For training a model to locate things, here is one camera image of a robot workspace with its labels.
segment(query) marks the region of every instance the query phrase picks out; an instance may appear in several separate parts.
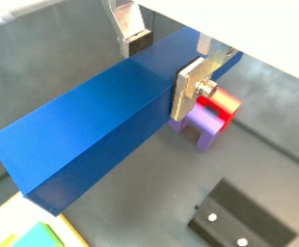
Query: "blue block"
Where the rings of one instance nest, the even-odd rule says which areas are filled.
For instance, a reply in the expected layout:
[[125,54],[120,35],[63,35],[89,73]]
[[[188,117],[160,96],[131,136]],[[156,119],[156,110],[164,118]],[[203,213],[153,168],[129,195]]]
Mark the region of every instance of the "blue block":
[[181,29],[0,130],[0,161],[50,214],[168,121],[175,72],[200,55],[197,40]]

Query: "gray table surface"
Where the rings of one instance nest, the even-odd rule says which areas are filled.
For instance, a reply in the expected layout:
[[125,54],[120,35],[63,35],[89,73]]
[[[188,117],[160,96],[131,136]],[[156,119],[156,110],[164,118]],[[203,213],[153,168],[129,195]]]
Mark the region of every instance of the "gray table surface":
[[91,246],[207,246],[187,224],[221,178],[299,233],[299,165],[236,124],[205,153],[165,126],[65,216]]

